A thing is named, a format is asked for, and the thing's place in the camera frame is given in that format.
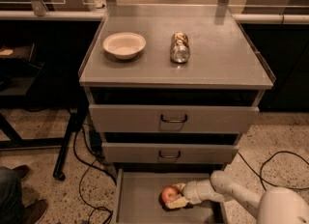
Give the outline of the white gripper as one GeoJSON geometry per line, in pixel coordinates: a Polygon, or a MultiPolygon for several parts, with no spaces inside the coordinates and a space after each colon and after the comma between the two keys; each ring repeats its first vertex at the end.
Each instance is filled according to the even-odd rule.
{"type": "Polygon", "coordinates": [[[224,196],[217,193],[210,180],[192,181],[176,183],[174,187],[183,194],[184,197],[177,197],[173,201],[165,204],[169,210],[184,208],[188,203],[198,205],[204,201],[223,202],[224,196]]]}

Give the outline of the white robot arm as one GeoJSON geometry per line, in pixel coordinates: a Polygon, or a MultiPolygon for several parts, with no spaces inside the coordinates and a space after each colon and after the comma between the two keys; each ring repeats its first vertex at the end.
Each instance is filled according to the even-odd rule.
{"type": "Polygon", "coordinates": [[[285,187],[273,187],[259,195],[234,181],[224,171],[213,171],[208,179],[176,183],[172,187],[177,195],[163,201],[170,210],[232,198],[256,219],[256,224],[309,224],[309,205],[285,187]]]}

